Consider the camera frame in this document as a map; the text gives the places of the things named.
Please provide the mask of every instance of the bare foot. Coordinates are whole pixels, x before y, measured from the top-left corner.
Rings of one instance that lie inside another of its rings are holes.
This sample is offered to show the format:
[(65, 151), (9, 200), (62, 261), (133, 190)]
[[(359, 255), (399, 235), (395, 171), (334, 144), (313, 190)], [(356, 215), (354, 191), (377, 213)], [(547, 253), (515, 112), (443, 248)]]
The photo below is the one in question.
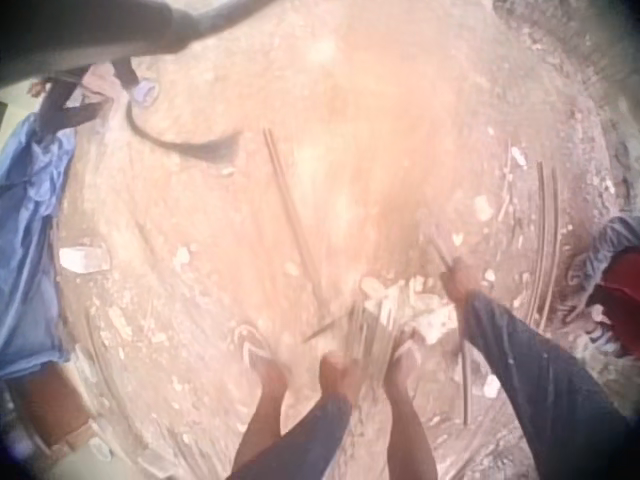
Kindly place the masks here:
[(287, 376), (281, 365), (273, 358), (269, 346), (255, 327), (240, 325), (234, 333), (235, 343), (242, 352), (244, 363), (260, 379), (262, 393), (284, 396), (287, 391)]
[(424, 338), (415, 328), (398, 334), (384, 377), (384, 389), (387, 395), (407, 391), (411, 375), (418, 370), (422, 362), (423, 346)]

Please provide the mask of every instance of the foot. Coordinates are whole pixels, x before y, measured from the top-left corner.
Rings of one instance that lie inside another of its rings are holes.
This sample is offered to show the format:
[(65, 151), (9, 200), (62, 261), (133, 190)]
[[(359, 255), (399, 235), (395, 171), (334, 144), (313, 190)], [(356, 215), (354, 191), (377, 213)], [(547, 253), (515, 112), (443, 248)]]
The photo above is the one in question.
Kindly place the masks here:
[(422, 363), (423, 347), (424, 338), (415, 328), (398, 334), (387, 366), (387, 373), (384, 376), (384, 389), (387, 395), (407, 391), (409, 379)]
[(234, 332), (234, 340), (245, 365), (258, 375), (263, 395), (284, 396), (287, 377), (258, 330), (246, 323), (240, 325)]
[(160, 87), (157, 82), (143, 78), (138, 85), (129, 90), (129, 98), (134, 105), (149, 108), (154, 104), (159, 93)]

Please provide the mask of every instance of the soil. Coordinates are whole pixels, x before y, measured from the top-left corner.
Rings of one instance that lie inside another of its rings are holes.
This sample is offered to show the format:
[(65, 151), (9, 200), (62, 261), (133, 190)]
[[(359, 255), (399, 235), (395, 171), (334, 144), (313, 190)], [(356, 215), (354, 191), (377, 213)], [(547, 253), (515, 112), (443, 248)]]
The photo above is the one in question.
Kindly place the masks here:
[[(241, 132), (232, 169), (151, 146), (129, 131), (126, 95), (100, 67), (114, 105), (106, 124), (79, 129), (59, 219), (58, 246), (100, 245), (111, 256), (107, 272), (60, 271), (68, 328), (100, 372), (87, 383), (92, 407), (131, 459), (151, 446), (176, 461), (180, 478), (224, 478), (253, 413), (258, 382), (232, 345), (235, 326), (257, 325), (288, 368), (283, 431), (317, 400), (319, 359), (343, 340), (336, 329), (302, 343), (322, 319), (262, 128), (278, 141), (333, 312), (353, 302), (364, 275), (385, 285), (437, 279), (442, 267), (422, 234), (436, 228), (452, 252), (493, 270), (487, 288), (507, 305), (519, 299), (524, 314), (537, 162), (558, 172), (562, 263), (616, 208), (598, 106), (577, 70), (481, 2), (282, 1), (134, 66), (161, 85), (157, 103), (135, 112), (154, 134)], [(482, 196), (485, 221), (474, 208)], [(455, 248), (453, 235), (462, 238)], [(473, 425), (501, 407), (482, 438), (462, 426), (454, 338), (430, 348), (414, 388), (441, 478), (467, 460), (467, 478), (497, 478), (496, 468), (530, 478), (502, 395), (474, 395)], [(332, 478), (385, 478), (389, 428), (383, 395), (367, 388)]]

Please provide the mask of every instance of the blue cloth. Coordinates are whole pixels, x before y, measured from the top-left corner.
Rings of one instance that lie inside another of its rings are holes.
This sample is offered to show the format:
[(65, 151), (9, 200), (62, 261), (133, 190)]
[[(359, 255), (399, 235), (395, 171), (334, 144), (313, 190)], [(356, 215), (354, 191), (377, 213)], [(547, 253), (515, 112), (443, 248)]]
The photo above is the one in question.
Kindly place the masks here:
[(36, 115), (0, 152), (0, 378), (67, 359), (49, 232), (75, 152), (73, 129), (36, 140)]

